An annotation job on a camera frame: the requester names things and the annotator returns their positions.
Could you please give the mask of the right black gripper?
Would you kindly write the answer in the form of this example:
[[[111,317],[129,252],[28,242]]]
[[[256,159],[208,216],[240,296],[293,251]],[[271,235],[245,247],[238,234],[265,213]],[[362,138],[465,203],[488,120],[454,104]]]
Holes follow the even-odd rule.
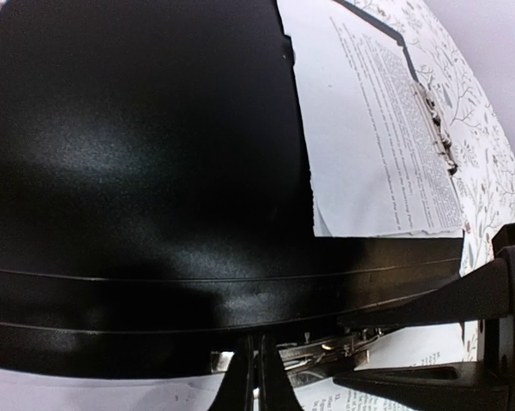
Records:
[[[350,329],[404,328],[483,320],[482,363],[343,372],[336,385],[415,410],[515,410],[515,223],[493,240],[496,259],[434,292],[396,307],[354,311]]]

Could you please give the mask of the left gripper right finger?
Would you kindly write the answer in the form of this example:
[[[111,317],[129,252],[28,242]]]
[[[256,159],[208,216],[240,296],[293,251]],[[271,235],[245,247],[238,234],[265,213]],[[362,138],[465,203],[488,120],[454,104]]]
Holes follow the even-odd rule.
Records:
[[[259,410],[303,411],[284,369],[277,344],[269,335],[263,335],[257,354]]]

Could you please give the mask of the black clip folder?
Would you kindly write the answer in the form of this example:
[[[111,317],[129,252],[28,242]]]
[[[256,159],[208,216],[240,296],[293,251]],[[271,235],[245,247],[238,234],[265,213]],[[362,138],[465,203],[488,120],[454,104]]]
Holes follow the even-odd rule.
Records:
[[[452,281],[459,239],[317,238],[272,1],[0,8],[0,368],[209,372]]]

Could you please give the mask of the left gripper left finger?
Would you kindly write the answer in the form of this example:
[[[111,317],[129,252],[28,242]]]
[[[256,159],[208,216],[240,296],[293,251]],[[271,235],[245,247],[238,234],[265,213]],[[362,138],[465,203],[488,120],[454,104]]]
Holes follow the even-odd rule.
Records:
[[[251,336],[241,338],[209,411],[254,409],[255,351]]]

